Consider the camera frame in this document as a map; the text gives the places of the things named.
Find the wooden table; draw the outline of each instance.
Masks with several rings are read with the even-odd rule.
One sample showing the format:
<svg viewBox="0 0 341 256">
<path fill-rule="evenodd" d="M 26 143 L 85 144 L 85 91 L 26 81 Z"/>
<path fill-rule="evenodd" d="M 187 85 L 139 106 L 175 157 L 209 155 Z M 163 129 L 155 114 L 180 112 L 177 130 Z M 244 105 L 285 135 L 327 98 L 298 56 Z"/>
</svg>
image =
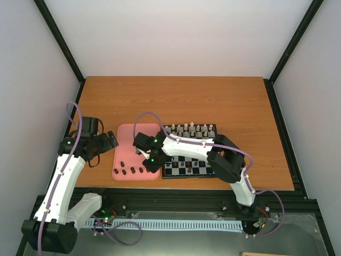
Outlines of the wooden table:
<svg viewBox="0 0 341 256">
<path fill-rule="evenodd" d="M 88 77 L 79 105 L 84 116 L 103 120 L 105 131 L 115 134 L 144 111 L 155 112 L 164 124 L 215 123 L 218 133 L 254 157 L 249 175 L 255 189 L 294 190 L 261 77 Z M 148 115 L 140 122 L 157 121 Z M 231 189 L 218 178 L 117 181 L 113 156 L 111 150 L 99 166 L 85 167 L 76 186 Z"/>
</svg>

